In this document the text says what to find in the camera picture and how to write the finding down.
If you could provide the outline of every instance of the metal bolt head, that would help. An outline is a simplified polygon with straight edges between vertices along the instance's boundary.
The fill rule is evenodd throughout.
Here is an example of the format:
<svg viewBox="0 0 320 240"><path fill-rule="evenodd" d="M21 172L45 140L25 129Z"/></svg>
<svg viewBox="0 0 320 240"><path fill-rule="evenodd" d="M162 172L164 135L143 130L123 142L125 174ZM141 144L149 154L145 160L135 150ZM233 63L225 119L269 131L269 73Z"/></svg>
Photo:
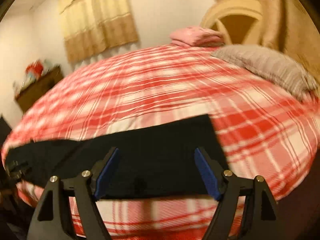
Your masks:
<svg viewBox="0 0 320 240"><path fill-rule="evenodd" d="M50 181L51 182L56 182L58 180L58 177L57 176L52 176L51 178L50 178Z"/></svg>
<svg viewBox="0 0 320 240"><path fill-rule="evenodd" d="M82 171L81 173L82 177L89 177L91 175L91 172L90 171Z"/></svg>
<svg viewBox="0 0 320 240"><path fill-rule="evenodd" d="M257 179L258 182L264 182L264 177L262 177L260 175L257 176L256 179Z"/></svg>
<svg viewBox="0 0 320 240"><path fill-rule="evenodd" d="M232 172L231 170L225 170L225 171L223 172L223 174L224 174L224 176L226 176L226 177L231 177L232 174L233 174L233 172Z"/></svg>

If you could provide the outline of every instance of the plaid bedspread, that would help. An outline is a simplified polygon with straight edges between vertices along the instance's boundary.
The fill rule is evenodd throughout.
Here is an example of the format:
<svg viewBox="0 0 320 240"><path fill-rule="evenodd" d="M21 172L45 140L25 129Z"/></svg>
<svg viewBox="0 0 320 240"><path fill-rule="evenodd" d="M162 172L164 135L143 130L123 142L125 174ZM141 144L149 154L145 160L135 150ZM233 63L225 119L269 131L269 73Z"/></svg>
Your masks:
<svg viewBox="0 0 320 240"><path fill-rule="evenodd" d="M210 56L210 48L166 45L134 51L67 76L23 116L2 149L45 139L84 140L208 113L234 173L266 178L277 200L308 174L319 143L319 101L303 103L245 69ZM23 182L36 205L43 189ZM73 198L78 234L84 234ZM232 232L239 226L239 199ZM102 200L115 239L201 239L217 203L208 196Z"/></svg>

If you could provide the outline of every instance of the white wall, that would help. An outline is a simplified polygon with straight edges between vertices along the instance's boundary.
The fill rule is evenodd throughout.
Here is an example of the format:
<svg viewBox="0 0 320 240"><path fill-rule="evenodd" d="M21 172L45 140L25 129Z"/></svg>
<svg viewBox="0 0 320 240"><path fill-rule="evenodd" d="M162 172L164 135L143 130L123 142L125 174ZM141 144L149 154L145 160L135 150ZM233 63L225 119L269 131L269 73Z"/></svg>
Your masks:
<svg viewBox="0 0 320 240"><path fill-rule="evenodd" d="M206 10L214 0L129 0L140 42L112 48L100 55L70 66L64 50L60 30L58 0L46 0L34 13L43 57L60 63L68 74L73 68L87 65L102 58L123 54L132 50L169 44L169 34L190 25L199 25Z"/></svg>
<svg viewBox="0 0 320 240"><path fill-rule="evenodd" d="M25 68L40 57L33 33L31 15L4 17L0 22L0 113L11 127L22 117L12 84L22 84Z"/></svg>
<svg viewBox="0 0 320 240"><path fill-rule="evenodd" d="M68 62L62 31L59 25L58 0L46 0L32 14L41 59L61 64L64 76L73 68Z"/></svg>

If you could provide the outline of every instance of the pink pillow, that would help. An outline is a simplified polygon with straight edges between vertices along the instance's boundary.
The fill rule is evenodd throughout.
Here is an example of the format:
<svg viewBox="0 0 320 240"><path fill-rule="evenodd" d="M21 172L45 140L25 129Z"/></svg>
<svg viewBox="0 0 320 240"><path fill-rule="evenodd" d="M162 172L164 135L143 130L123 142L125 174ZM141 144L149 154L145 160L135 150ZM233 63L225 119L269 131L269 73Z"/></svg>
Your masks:
<svg viewBox="0 0 320 240"><path fill-rule="evenodd" d="M218 38L222 38L221 32L217 32L211 29L204 29L199 26L176 30L170 34L170 38L172 40L182 41L189 44L190 46L197 46L201 43L206 42L223 42L222 39L218 40Z"/></svg>
<svg viewBox="0 0 320 240"><path fill-rule="evenodd" d="M185 47L185 48L190 48L191 47L189 44L186 44L186 43L184 43L182 41L178 41L178 40L172 40L171 44L174 44L174 45L177 45L177 46L180 46L180 47Z"/></svg>
<svg viewBox="0 0 320 240"><path fill-rule="evenodd" d="M182 41L178 41L178 40L172 40L171 41L171 44L174 44L174 45L177 45L177 46L180 46L180 47L185 47L185 48L190 48L191 46L189 44L186 44ZM215 47L220 47L224 45L223 42L207 42L207 43L203 43L197 47L212 47L212 48L215 48Z"/></svg>

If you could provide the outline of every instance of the blue clamp pad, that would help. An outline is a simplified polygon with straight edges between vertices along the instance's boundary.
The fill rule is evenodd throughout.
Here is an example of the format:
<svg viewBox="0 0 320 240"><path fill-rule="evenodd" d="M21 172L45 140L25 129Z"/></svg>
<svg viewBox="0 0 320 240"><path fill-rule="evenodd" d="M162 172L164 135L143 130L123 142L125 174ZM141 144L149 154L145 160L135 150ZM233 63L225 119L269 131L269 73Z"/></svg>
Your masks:
<svg viewBox="0 0 320 240"><path fill-rule="evenodd" d="M118 148L112 148L106 155L105 159L99 163L99 168L102 169L101 172L96 174L96 176L92 176L93 178L95 177L95 179L92 180L92 183L94 184L92 191L96 200L99 200L105 196L105 192L109 186L111 177L120 162L119 152L120 151Z"/></svg>
<svg viewBox="0 0 320 240"><path fill-rule="evenodd" d="M203 148L197 148L195 150L194 158L208 194L219 201L224 193L224 190L219 187L223 179L223 169L217 161L211 160Z"/></svg>

